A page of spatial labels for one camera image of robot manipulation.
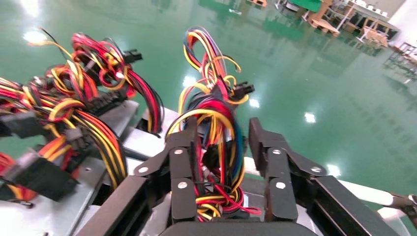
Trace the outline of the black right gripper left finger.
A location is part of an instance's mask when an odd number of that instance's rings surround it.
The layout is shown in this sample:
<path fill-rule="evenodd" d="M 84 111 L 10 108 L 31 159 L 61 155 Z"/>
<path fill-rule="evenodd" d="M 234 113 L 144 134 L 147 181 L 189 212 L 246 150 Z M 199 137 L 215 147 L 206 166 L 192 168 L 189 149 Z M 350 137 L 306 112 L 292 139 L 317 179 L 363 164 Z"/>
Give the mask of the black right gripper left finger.
<path fill-rule="evenodd" d="M 187 127 L 168 135 L 164 149 L 135 169 L 143 180 L 139 192 L 144 193 L 149 206 L 166 194 L 171 194 L 172 224 L 194 222 L 197 219 L 195 180 L 198 147 L 197 120 L 191 117 Z"/>

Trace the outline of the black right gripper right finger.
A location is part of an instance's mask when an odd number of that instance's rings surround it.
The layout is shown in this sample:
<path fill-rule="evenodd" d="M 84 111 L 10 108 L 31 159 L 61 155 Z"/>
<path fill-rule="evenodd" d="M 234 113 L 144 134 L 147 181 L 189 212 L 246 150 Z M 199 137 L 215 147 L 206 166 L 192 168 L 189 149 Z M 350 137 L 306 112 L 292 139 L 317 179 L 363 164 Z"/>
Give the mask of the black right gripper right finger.
<path fill-rule="evenodd" d="M 323 166 L 295 152 L 282 134 L 249 120 L 249 147 L 256 170 L 265 180 L 265 220 L 296 222 L 298 210 L 292 177 L 303 180 L 327 175 Z"/>

